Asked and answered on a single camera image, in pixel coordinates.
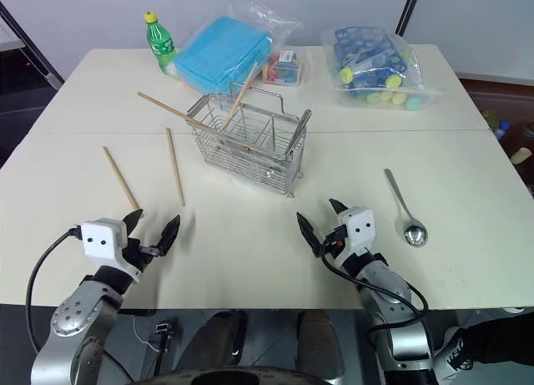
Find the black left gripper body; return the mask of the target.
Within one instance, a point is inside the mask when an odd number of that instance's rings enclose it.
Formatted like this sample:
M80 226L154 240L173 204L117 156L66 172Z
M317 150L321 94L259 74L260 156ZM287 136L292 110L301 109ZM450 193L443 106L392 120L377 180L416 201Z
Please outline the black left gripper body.
M130 237L123 249L123 258L140 272L144 272L150 262L161 255L161 250L157 247L142 246L140 240Z

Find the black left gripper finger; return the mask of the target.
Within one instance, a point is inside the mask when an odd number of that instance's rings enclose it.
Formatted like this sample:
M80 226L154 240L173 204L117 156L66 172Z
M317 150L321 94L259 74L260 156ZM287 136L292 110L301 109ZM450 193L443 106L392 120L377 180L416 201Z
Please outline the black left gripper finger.
M137 209L137 210L130 212L123 218L123 223L126 225L126 236L127 237L129 237L129 235L136 228L142 215L143 215L143 210Z
M171 219L161 232L161 238L157 243L159 256L166 256L176 240L180 226L180 215Z

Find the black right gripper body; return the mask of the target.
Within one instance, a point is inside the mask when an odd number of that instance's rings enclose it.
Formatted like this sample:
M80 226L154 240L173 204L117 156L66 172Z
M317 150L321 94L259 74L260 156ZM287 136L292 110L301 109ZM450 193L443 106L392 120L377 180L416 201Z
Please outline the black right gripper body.
M346 225L339 225L326 236L323 246L324 248L344 248L346 238Z

